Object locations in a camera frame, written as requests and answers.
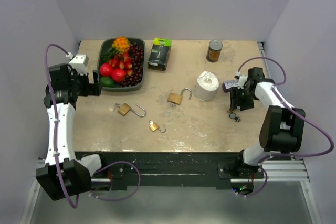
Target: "can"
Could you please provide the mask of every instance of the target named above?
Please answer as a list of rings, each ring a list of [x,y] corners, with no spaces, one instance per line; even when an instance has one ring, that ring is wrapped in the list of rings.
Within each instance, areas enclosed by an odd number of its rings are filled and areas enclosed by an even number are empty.
[[[208,53],[206,54],[206,59],[210,62],[218,61],[222,48],[223,48],[223,44],[219,40],[210,41]]]

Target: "toilet paper roll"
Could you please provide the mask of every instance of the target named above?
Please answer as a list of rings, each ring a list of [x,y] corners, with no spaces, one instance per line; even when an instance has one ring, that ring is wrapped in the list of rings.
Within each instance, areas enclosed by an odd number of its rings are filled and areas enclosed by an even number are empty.
[[[218,78],[213,73],[204,71],[197,78],[194,94],[202,101],[211,101],[215,97],[218,88]]]

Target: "padlock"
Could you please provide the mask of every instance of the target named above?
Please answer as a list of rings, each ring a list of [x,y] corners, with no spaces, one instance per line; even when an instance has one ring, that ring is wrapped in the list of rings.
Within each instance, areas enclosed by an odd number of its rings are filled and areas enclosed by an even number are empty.
[[[166,132],[166,127],[165,126],[162,126],[164,128],[164,131],[162,131],[160,129],[160,127],[158,126],[157,123],[154,123],[153,121],[149,121],[149,128],[152,130],[152,131],[156,131],[156,130],[159,130],[161,133],[165,133]]]
[[[190,100],[192,95],[193,95],[193,92],[191,91],[191,89],[184,88],[184,89],[182,89],[181,94],[170,93],[169,96],[168,96],[167,102],[171,102],[173,104],[180,105],[180,103],[182,101],[182,95],[183,95],[184,90],[188,90],[190,92],[190,95],[189,95],[189,100]]]
[[[130,110],[131,107],[128,104],[124,103],[123,105],[120,106],[118,112],[125,116]]]
[[[120,105],[119,103],[115,104],[116,107],[118,107],[118,112],[125,116],[129,111],[132,111],[134,114],[137,116],[143,118],[144,116],[147,115],[147,111],[141,107],[140,105],[137,104],[139,108],[141,108],[145,113],[143,115],[140,115],[137,111],[134,111],[128,104],[124,103],[123,105]]]
[[[149,128],[151,128],[152,131],[156,131],[159,128],[157,123],[150,121],[149,124],[150,124]]]

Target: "product package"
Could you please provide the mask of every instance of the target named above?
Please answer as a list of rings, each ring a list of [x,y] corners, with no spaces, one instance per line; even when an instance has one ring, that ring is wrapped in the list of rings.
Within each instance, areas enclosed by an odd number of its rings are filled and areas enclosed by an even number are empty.
[[[148,68],[162,71],[166,70],[171,45],[172,41],[169,39],[156,38],[148,59]]]

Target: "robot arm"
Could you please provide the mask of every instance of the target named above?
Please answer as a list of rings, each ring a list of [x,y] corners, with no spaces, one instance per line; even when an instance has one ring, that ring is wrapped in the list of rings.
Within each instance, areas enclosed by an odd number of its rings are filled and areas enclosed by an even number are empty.
[[[62,188],[57,178],[54,155],[58,155],[62,168],[63,179],[70,196],[91,189],[91,177],[101,167],[99,154],[92,154],[77,160],[73,149],[72,127],[78,96],[100,95],[101,85],[98,73],[93,72],[94,83],[89,83],[86,66],[89,58],[86,55],[71,54],[69,64],[59,64],[49,67],[51,85],[54,90],[56,104],[46,88],[44,105],[49,117],[49,146],[45,159],[45,167],[36,170],[36,178],[53,200],[64,198]],[[55,111],[58,112],[57,149],[54,150]]]
[[[251,68],[248,76],[240,76],[237,87],[230,89],[230,111],[238,107],[247,110],[254,107],[254,100],[260,100],[267,113],[259,134],[259,143],[242,150],[226,171],[234,176],[254,173],[260,161],[271,152],[297,152],[301,147],[304,121],[288,111],[273,93],[274,81],[265,78],[262,68]],[[275,91],[286,101],[277,89]],[[303,109],[294,108],[305,116]]]

